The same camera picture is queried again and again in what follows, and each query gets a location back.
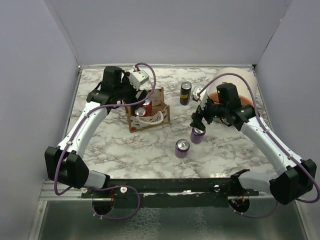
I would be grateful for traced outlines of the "red cola can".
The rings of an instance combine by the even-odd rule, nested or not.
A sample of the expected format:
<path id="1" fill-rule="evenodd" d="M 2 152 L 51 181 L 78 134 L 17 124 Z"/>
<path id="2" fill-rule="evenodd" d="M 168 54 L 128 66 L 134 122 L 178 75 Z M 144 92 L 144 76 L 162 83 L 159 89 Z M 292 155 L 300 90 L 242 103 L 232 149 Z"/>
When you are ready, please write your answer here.
<path id="1" fill-rule="evenodd" d="M 152 115 L 152 101 L 150 99 L 147 99 L 141 107 L 146 109 L 148 117 Z"/>
<path id="2" fill-rule="evenodd" d="M 145 117 L 148 115 L 147 110 L 144 107 L 139 107 L 134 111 L 136 117 Z"/>

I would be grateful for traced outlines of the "red cola can front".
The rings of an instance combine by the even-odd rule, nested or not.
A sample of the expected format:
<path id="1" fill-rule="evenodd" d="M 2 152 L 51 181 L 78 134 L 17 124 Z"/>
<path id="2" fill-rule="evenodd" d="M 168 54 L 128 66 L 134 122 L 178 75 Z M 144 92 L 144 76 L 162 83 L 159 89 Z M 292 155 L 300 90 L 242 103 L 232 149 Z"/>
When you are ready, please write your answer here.
<path id="1" fill-rule="evenodd" d="M 147 110 L 144 107 L 139 107 L 134 111 L 136 117 L 145 117 L 148 115 Z"/>

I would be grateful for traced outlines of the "watermelon canvas tote bag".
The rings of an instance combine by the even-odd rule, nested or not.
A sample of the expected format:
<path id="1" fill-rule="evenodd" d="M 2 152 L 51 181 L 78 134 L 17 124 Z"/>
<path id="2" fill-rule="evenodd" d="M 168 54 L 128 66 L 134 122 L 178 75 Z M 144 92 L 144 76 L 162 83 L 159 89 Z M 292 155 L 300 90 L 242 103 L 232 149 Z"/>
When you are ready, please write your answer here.
<path id="1" fill-rule="evenodd" d="M 164 88 L 156 88 L 137 110 L 126 106 L 127 124 L 131 133 L 171 123 L 170 106 L 165 103 Z"/>

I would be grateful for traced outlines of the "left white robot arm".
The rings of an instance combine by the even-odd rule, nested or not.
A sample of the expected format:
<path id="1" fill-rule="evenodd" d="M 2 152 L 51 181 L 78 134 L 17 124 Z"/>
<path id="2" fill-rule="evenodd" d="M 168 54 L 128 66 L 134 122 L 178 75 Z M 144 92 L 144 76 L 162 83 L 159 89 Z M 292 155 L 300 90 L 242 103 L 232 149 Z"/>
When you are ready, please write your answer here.
<path id="1" fill-rule="evenodd" d="M 93 188 L 101 198 L 110 193 L 110 176 L 90 170 L 83 160 L 84 153 L 111 110 L 142 105 L 148 92 L 139 93 L 139 90 L 148 80 L 148 74 L 136 65 L 131 71 L 116 66 L 104 68 L 102 80 L 87 95 L 84 109 L 73 128 L 56 147 L 49 146 L 44 153 L 47 175 L 54 181 L 55 188 L 59 183 L 76 189 Z"/>

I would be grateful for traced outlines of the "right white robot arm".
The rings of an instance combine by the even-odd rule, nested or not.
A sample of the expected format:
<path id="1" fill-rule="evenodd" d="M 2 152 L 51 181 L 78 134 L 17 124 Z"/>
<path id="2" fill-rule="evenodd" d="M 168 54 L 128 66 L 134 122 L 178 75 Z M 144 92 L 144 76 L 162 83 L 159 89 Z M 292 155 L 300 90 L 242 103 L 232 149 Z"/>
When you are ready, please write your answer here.
<path id="1" fill-rule="evenodd" d="M 259 117 L 255 108 L 243 105 L 237 88 L 232 83 L 217 86 L 218 102 L 214 102 L 202 88 L 195 88 L 192 97 L 199 102 L 192 114 L 191 127 L 205 131 L 202 120 L 210 124 L 213 119 L 226 119 L 228 126 L 235 127 L 247 136 L 266 156 L 276 174 L 262 174 L 241 170 L 232 175 L 229 189 L 240 196 L 248 189 L 270 193 L 280 204 L 286 205 L 316 188 L 317 166 L 304 160 L 289 149 Z"/>

